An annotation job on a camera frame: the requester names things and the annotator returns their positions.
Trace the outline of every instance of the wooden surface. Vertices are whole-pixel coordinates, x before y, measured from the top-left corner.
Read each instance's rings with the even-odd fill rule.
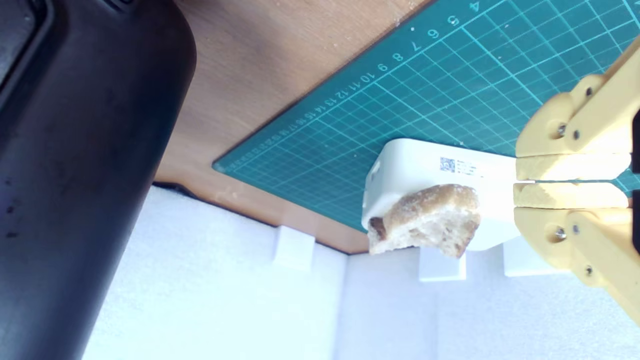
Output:
[[[211,168],[421,6],[407,0],[181,0],[198,65],[156,181],[327,246],[365,252],[364,233]]]

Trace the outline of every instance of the bread crust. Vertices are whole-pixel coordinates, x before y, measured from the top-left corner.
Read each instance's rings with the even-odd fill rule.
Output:
[[[443,184],[402,197],[380,218],[369,221],[369,252],[410,246],[438,247],[460,258],[480,225],[476,191]]]

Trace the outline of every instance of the white plastic container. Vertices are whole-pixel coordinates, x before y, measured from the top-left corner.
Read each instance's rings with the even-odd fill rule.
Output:
[[[371,167],[362,226],[383,216],[403,195],[438,184],[476,189],[482,222],[467,250],[479,251],[520,235],[513,222],[515,158],[413,139],[387,143]]]

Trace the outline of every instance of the grid lines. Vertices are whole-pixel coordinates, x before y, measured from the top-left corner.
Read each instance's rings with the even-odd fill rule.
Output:
[[[389,140],[513,156],[547,99],[605,71],[640,31],[640,6],[624,0],[480,3],[426,8],[214,169],[362,231],[364,180]]]

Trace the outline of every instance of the white support block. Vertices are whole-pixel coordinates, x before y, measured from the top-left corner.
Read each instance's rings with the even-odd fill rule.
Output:
[[[531,248],[522,236],[502,244],[504,275],[509,277],[566,274],[569,270],[558,270],[549,265]]]
[[[420,248],[419,281],[453,281],[467,278],[467,255],[456,259],[433,247]]]
[[[290,227],[276,229],[273,263],[301,271],[309,271],[314,258],[316,238]]]

